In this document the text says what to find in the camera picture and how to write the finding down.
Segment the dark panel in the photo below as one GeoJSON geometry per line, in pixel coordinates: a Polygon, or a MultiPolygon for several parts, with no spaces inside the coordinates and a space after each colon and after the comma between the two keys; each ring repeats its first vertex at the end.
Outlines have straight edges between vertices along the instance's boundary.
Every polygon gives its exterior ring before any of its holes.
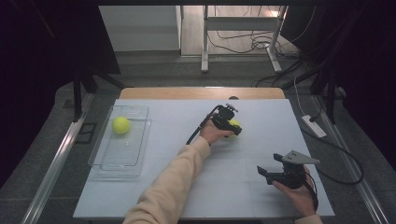
{"type": "Polygon", "coordinates": [[[97,6],[342,6],[354,0],[82,0],[97,6]]]}
{"type": "Polygon", "coordinates": [[[289,7],[280,34],[299,48],[307,60],[321,63],[333,47],[349,10],[349,6],[289,7]]]}
{"type": "Polygon", "coordinates": [[[0,15],[3,185],[47,119],[56,91],[77,70],[91,76],[86,67],[112,74],[120,69],[98,7],[0,1],[0,15]]]}
{"type": "Polygon", "coordinates": [[[396,7],[371,1],[334,68],[345,108],[396,167],[396,7]]]}

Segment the gray floor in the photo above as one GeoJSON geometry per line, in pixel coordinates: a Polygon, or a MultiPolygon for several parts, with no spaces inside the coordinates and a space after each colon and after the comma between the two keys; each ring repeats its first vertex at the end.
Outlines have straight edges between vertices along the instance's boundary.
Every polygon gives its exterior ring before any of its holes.
{"type": "MultiPolygon", "coordinates": [[[[201,74],[200,59],[179,57],[177,55],[118,54],[121,75],[115,79],[135,87],[251,87],[255,80],[274,74],[272,65],[266,57],[211,57],[209,72],[201,74]]],[[[293,60],[281,60],[283,68],[291,65],[293,60]]],[[[309,65],[302,65],[297,71],[283,76],[279,83],[293,80],[309,65]]],[[[106,117],[107,110],[120,95],[120,90],[95,77],[99,90],[94,95],[88,116],[84,123],[95,123],[95,132],[90,140],[89,135],[80,134],[78,143],[71,148],[67,161],[60,173],[49,200],[38,220],[38,223],[89,223],[87,220],[72,218],[79,194],[85,184],[90,166],[88,158],[98,131],[106,117]]],[[[301,108],[305,114],[316,115],[318,108],[314,97],[309,93],[312,78],[297,85],[301,108]]],[[[269,87],[272,83],[261,82],[258,87],[269,87]]],[[[298,105],[294,88],[285,90],[290,99],[297,120],[302,111],[298,105]]],[[[0,223],[20,223],[29,207],[38,186],[54,158],[74,116],[73,86],[68,84],[57,91],[56,103],[40,134],[31,145],[12,177],[0,190],[0,223]]],[[[335,102],[336,128],[343,136],[349,150],[360,160],[365,172],[365,181],[370,185],[375,197],[380,202],[389,223],[396,223],[396,175],[390,165],[379,153],[373,142],[348,115],[342,106],[342,99],[335,102]]],[[[317,122],[325,129],[324,119],[317,122]]],[[[311,155],[322,161],[320,169],[339,179],[348,180],[349,172],[341,160],[339,151],[330,145],[304,134],[311,155]]],[[[345,186],[332,182],[322,176],[321,180],[332,203],[335,217],[324,217],[325,223],[374,223],[355,186],[345,186]]],[[[180,223],[292,223],[291,219],[282,220],[243,220],[243,221],[180,221],[180,223]]],[[[94,221],[93,223],[120,223],[120,221],[94,221]]]]}

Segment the wooden table edge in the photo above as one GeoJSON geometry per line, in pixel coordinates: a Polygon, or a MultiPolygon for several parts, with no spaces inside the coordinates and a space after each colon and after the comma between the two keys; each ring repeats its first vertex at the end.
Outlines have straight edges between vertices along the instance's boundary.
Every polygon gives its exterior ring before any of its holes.
{"type": "Polygon", "coordinates": [[[164,99],[164,100],[204,100],[204,99],[285,99],[280,88],[241,87],[149,87],[125,88],[120,99],[164,99]]]}

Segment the table surface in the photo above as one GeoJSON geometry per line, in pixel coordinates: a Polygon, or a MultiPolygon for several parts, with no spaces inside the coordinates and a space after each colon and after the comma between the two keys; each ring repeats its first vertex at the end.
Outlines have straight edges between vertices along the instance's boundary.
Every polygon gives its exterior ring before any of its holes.
{"type": "MultiPolygon", "coordinates": [[[[230,103],[231,96],[240,99],[232,104],[240,110],[235,118],[241,121],[244,130],[236,140],[220,140],[212,146],[212,156],[205,161],[202,173],[194,181],[181,218],[297,216],[286,196],[273,186],[268,186],[265,178],[258,175],[256,170],[256,165],[260,165],[269,169],[269,172],[276,169],[281,172],[282,165],[274,161],[273,153],[286,154],[293,149],[309,156],[290,102],[285,99],[282,90],[130,88],[122,91],[115,105],[144,104],[149,107],[152,117],[142,174],[126,181],[112,181],[103,179],[92,169],[74,217],[123,218],[140,193],[175,157],[180,143],[188,139],[202,119],[201,116],[214,105],[230,103]],[[177,120],[178,124],[174,126],[178,128],[164,133],[169,122],[174,123],[172,120],[177,120]]],[[[308,168],[317,182],[320,201],[318,213],[333,216],[315,166],[308,165],[308,168]]]]}

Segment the black cable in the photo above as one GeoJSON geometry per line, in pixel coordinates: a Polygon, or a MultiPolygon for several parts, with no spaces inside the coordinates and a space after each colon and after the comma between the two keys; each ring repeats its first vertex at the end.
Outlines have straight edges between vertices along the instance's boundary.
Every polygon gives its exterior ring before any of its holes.
{"type": "Polygon", "coordinates": [[[314,184],[314,189],[312,189],[312,187],[308,184],[308,182],[306,182],[306,181],[304,182],[304,186],[311,193],[312,201],[314,202],[314,208],[315,208],[315,211],[317,211],[318,205],[319,205],[317,183],[315,183],[315,180],[311,174],[309,174],[307,172],[305,172],[305,174],[311,178],[312,183],[314,184]]]}
{"type": "Polygon", "coordinates": [[[258,38],[267,38],[267,39],[272,40],[272,37],[269,37],[269,36],[266,36],[266,35],[259,35],[259,36],[256,36],[256,37],[253,38],[254,35],[257,35],[257,34],[254,34],[253,31],[252,31],[251,32],[251,36],[250,36],[250,39],[251,39],[251,46],[250,47],[252,49],[267,49],[270,46],[270,44],[271,44],[270,41],[258,41],[257,39],[258,38]]]}
{"type": "Polygon", "coordinates": [[[285,76],[287,73],[290,73],[290,72],[294,71],[294,70],[297,69],[300,65],[301,65],[301,61],[298,60],[298,61],[296,61],[295,63],[293,63],[289,68],[287,68],[286,70],[284,70],[281,74],[279,74],[279,75],[273,75],[273,76],[270,76],[270,77],[263,77],[262,79],[259,79],[259,80],[254,80],[254,81],[251,82],[250,86],[253,87],[253,82],[256,82],[255,87],[257,88],[261,82],[264,82],[265,80],[267,80],[267,79],[269,79],[269,78],[275,77],[275,80],[273,80],[272,82],[267,82],[267,83],[272,83],[271,86],[273,87],[273,86],[274,86],[274,83],[275,83],[277,80],[279,80],[281,77],[285,76]]]}
{"type": "Polygon", "coordinates": [[[319,172],[320,174],[326,176],[327,178],[329,178],[330,180],[332,180],[332,181],[334,181],[334,182],[336,182],[336,183],[344,184],[344,185],[356,185],[356,184],[359,184],[359,183],[363,180],[363,178],[364,178],[363,167],[361,166],[361,163],[359,162],[359,160],[356,159],[350,152],[346,151],[345,149],[343,149],[343,148],[341,148],[341,147],[339,147],[339,146],[337,146],[337,145],[335,145],[335,144],[333,144],[333,143],[330,143],[330,142],[328,142],[328,141],[325,141],[325,140],[323,140],[323,139],[321,139],[321,138],[317,138],[316,136],[314,136],[313,134],[307,132],[306,130],[304,130],[304,129],[302,129],[302,128],[300,128],[300,129],[301,129],[304,133],[308,134],[309,136],[311,136],[311,137],[313,137],[313,138],[316,138],[317,140],[319,140],[320,142],[322,142],[322,143],[324,143],[324,144],[327,144],[327,145],[332,146],[332,147],[337,147],[339,150],[341,150],[342,152],[344,152],[345,154],[347,154],[350,158],[352,158],[352,160],[353,160],[354,162],[356,162],[356,164],[359,166],[359,169],[360,169],[360,171],[361,171],[361,176],[359,177],[359,179],[356,180],[356,181],[353,181],[353,182],[346,182],[346,181],[343,181],[343,180],[335,179],[334,177],[327,175],[326,173],[322,172],[319,168],[317,168],[317,170],[318,170],[318,172],[319,172]]]}
{"type": "Polygon", "coordinates": [[[210,42],[213,46],[215,46],[215,47],[217,47],[217,48],[221,48],[221,49],[227,49],[227,50],[229,50],[229,51],[231,51],[231,52],[234,52],[234,53],[243,54],[243,53],[249,53],[249,52],[255,50],[255,49],[250,49],[250,50],[247,50],[247,51],[236,51],[236,50],[233,50],[233,49],[225,48],[225,47],[223,47],[223,46],[215,45],[215,44],[212,42],[212,40],[210,39],[210,35],[209,35],[209,34],[207,34],[207,38],[209,39],[209,42],[210,42]]]}
{"type": "MultiPolygon", "coordinates": [[[[221,35],[219,35],[219,31],[217,31],[217,32],[218,32],[219,38],[221,38],[221,39],[233,39],[233,38],[239,38],[239,37],[244,37],[244,36],[251,36],[251,34],[248,34],[248,35],[221,36],[221,35]]],[[[272,31],[260,32],[260,33],[254,34],[254,35],[266,35],[266,34],[270,34],[270,33],[272,33],[272,31]]]]}
{"type": "Polygon", "coordinates": [[[279,41],[276,41],[276,43],[279,45],[278,49],[274,48],[275,53],[276,53],[276,57],[281,58],[281,59],[299,59],[299,58],[303,58],[301,57],[300,54],[298,55],[286,55],[282,52],[282,45],[280,45],[279,41]]]}
{"type": "Polygon", "coordinates": [[[213,108],[212,111],[210,111],[209,114],[206,115],[206,117],[204,118],[204,120],[200,123],[200,125],[197,127],[197,129],[194,131],[194,133],[190,136],[189,140],[187,141],[186,145],[189,145],[192,141],[192,139],[195,137],[196,134],[198,134],[199,131],[201,131],[202,127],[205,126],[205,124],[207,123],[207,121],[210,119],[210,117],[213,115],[213,113],[215,112],[215,110],[217,110],[219,108],[219,106],[217,105],[215,108],[213,108]]]}
{"type": "MultiPolygon", "coordinates": [[[[321,69],[319,69],[319,72],[318,72],[318,79],[321,80],[321,69]]],[[[317,114],[316,116],[314,116],[314,117],[311,117],[311,118],[309,119],[309,121],[314,122],[315,119],[319,118],[319,116],[320,116],[320,114],[321,114],[322,107],[323,107],[323,104],[320,104],[320,108],[319,108],[318,114],[317,114]]]]}
{"type": "Polygon", "coordinates": [[[267,7],[268,7],[268,11],[271,12],[271,15],[274,17],[274,14],[272,14],[272,10],[271,10],[270,6],[267,6],[267,7]]]}
{"type": "Polygon", "coordinates": [[[311,58],[317,58],[320,54],[320,51],[325,47],[325,44],[331,40],[331,38],[337,34],[338,31],[341,30],[341,28],[345,25],[345,23],[349,20],[351,15],[346,16],[346,18],[340,22],[339,26],[337,26],[329,35],[326,35],[326,38],[321,42],[319,46],[316,46],[315,48],[309,50],[308,52],[303,52],[303,55],[308,55],[307,58],[309,58],[310,54],[315,53],[315,51],[318,51],[315,56],[311,56],[311,58]]]}
{"type": "Polygon", "coordinates": [[[245,14],[242,17],[245,17],[248,14],[249,8],[253,10],[253,6],[247,6],[247,12],[245,12],[245,14]]]}

